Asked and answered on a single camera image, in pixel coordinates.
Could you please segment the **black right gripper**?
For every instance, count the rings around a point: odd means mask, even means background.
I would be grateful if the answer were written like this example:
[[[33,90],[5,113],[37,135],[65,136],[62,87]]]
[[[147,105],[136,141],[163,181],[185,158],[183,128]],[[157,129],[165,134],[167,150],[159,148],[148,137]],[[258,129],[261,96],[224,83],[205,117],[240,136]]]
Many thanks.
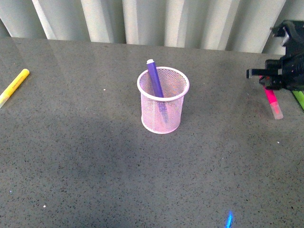
[[[247,79],[260,76],[267,90],[304,90],[304,22],[284,20],[270,29],[273,37],[283,38],[285,55],[265,61],[264,69],[248,69]]]

